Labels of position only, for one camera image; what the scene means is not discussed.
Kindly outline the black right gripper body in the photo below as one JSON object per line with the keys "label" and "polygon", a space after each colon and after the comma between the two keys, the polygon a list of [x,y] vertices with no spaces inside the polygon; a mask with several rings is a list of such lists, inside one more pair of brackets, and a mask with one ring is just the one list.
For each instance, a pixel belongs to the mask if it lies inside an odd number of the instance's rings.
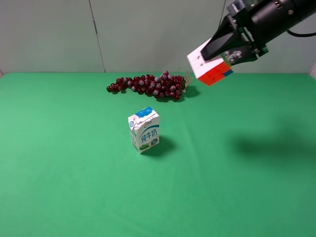
{"label": "black right gripper body", "polygon": [[259,58],[268,53],[267,46],[251,18],[251,6],[245,0],[236,0],[227,9],[237,25],[237,30],[241,36],[241,46],[250,44],[257,48],[259,50]]}

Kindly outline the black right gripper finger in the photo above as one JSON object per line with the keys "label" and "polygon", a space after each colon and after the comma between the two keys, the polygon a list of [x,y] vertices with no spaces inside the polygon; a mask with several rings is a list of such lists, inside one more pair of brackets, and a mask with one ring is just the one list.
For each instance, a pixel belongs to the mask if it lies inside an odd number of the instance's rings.
{"label": "black right gripper finger", "polygon": [[250,44],[231,48],[223,46],[220,55],[224,62],[232,67],[237,64],[256,61],[259,58],[259,50]]}
{"label": "black right gripper finger", "polygon": [[214,57],[241,46],[241,36],[237,25],[231,15],[224,17],[215,35],[200,51],[204,60],[211,60]]}

